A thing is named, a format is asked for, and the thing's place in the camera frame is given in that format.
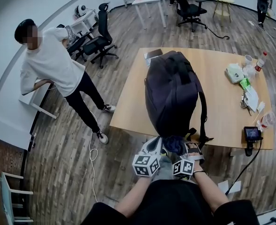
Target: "wrist strap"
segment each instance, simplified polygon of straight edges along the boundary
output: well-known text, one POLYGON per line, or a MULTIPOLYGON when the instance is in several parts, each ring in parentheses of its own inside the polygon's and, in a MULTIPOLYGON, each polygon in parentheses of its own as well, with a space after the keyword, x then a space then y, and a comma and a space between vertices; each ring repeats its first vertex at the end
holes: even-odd
POLYGON ((194 174, 195 174, 195 173, 205 173, 206 175, 208 175, 208 173, 207 173, 206 171, 204 171, 204 170, 199 170, 199 171, 194 171, 194 172, 193 172, 193 174, 192 174, 193 177, 194 177, 194 174))

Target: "black shirt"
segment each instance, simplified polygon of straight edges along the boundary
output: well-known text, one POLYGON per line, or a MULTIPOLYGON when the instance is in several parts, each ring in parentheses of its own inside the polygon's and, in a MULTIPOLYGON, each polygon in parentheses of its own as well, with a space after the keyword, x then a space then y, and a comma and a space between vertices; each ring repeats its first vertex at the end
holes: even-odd
POLYGON ((82 225, 259 225, 252 203, 248 200, 228 202, 214 214, 196 184, 181 180, 153 182, 137 211, 126 218, 115 209, 98 202, 94 204, 82 225))

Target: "white t-shirt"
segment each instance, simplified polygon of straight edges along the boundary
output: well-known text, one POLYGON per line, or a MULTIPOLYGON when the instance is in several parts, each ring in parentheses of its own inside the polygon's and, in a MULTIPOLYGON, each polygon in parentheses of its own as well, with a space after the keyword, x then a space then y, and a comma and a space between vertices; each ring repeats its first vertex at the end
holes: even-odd
POLYGON ((85 66, 71 59, 61 42, 67 38, 65 28, 50 28, 43 32, 39 48, 26 51, 20 74, 22 94, 31 92, 37 79, 52 80, 63 97, 73 93, 85 66))

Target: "white cup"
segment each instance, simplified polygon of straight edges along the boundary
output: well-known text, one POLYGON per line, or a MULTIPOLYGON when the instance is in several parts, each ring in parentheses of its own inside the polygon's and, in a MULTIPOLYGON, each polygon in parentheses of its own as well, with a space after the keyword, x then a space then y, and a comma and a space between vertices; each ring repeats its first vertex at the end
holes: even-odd
POLYGON ((250 55, 245 56, 245 65, 252 65, 253 64, 253 59, 250 55))

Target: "wooden floor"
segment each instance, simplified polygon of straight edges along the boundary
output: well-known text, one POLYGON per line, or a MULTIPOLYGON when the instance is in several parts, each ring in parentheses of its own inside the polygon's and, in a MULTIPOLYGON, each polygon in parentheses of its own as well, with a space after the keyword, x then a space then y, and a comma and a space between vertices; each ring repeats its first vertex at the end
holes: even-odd
MULTIPOLYGON (((86 71, 105 102, 117 104, 139 48, 189 47, 249 54, 255 58, 264 50, 267 51, 269 61, 263 71, 272 105, 276 105, 276 39, 257 26, 257 14, 252 11, 231 6, 232 23, 225 19, 222 28, 218 16, 212 19, 215 4, 208 1, 203 3, 203 7, 208 13, 201 16, 202 22, 219 35, 229 35, 230 40, 218 39, 209 30, 197 25, 194 33, 190 24, 177 27, 174 6, 168 6, 166 29, 162 27, 155 5, 149 6, 152 17, 146 20, 147 30, 142 29, 134 7, 112 11, 109 14, 109 32, 118 45, 118 49, 112 51, 120 59, 105 59, 103 70, 96 64, 85 64, 86 71)), ((266 19, 264 26, 276 37, 276 22, 266 19)), ((137 179, 131 163, 143 141, 109 127, 112 115, 98 111, 87 95, 83 95, 83 98, 110 140, 108 145, 103 145, 95 136, 92 137, 91 148, 99 150, 94 161, 95 191, 99 201, 114 205, 137 179)), ((58 111, 60 116, 53 120, 40 114, 34 129, 37 133, 36 147, 28 156, 25 174, 30 178, 29 189, 34 191, 31 216, 37 224, 79 224, 95 203, 88 148, 91 130, 56 89, 50 91, 43 108, 58 111)), ((205 169, 215 182, 233 181, 251 159, 245 156, 230 158, 230 149, 222 147, 208 146, 203 152, 206 157, 205 169)), ((241 180, 241 192, 230 196, 230 199, 250 199, 258 214, 276 208, 276 126, 275 149, 261 151, 241 180)))

